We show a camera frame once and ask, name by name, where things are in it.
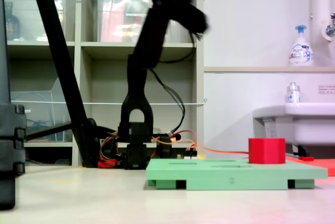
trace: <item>green foam base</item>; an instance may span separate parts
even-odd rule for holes
[[[286,164],[249,164],[248,159],[152,159],[148,186],[157,189],[266,190],[314,188],[314,179],[327,178],[327,169],[286,161]]]

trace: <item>white floor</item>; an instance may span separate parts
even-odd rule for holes
[[[152,190],[145,171],[28,167],[1,224],[335,223],[335,177],[316,189]]]

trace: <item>clear plastic box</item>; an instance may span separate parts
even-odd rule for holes
[[[74,41],[75,0],[54,0],[66,41]],[[5,0],[7,40],[48,41],[36,0]]]
[[[50,91],[11,92],[10,96],[13,104],[25,107],[28,134],[70,121],[59,79]],[[71,142],[72,131],[59,132],[36,141]]]
[[[137,42],[151,0],[98,0],[97,40],[99,42]],[[188,31],[171,21],[165,42],[191,42]]]

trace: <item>red cylinder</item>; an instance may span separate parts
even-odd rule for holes
[[[283,138],[250,138],[249,163],[285,164],[286,144]]]

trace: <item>faucet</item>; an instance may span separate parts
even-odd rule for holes
[[[333,24],[327,26],[326,34],[327,34],[328,37],[334,37],[335,36],[335,13],[331,13],[330,18],[331,18]]]

